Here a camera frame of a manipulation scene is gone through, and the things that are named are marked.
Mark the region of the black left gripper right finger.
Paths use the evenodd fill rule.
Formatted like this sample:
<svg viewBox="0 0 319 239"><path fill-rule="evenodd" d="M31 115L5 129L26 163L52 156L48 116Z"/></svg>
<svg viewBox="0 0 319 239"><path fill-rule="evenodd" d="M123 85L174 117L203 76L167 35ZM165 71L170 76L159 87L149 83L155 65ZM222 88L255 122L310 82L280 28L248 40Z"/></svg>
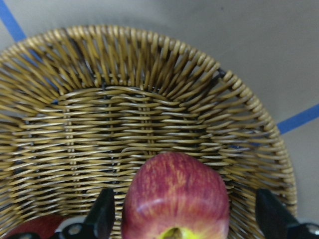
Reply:
<svg viewBox="0 0 319 239"><path fill-rule="evenodd" d="M264 188L256 191L255 218L266 239L286 239L289 227L299 223L285 205Z"/></svg>

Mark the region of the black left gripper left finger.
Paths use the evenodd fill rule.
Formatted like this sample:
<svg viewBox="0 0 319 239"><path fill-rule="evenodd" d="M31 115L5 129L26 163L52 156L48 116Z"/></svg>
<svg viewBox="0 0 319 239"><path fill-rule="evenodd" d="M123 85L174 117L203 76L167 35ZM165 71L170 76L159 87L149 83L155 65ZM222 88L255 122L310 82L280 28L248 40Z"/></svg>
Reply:
<svg viewBox="0 0 319 239"><path fill-rule="evenodd" d="M108 239L115 222L113 189L102 189L84 220L96 239Z"/></svg>

